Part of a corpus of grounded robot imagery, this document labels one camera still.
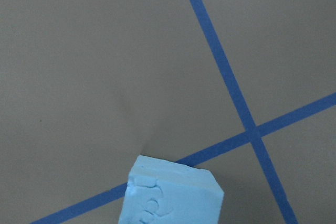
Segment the blue foam block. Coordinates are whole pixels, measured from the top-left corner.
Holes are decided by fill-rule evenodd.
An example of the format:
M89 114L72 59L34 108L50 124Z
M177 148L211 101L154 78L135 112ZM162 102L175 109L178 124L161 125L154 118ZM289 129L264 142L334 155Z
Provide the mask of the blue foam block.
M119 223L218 223L224 191L206 169L140 155Z

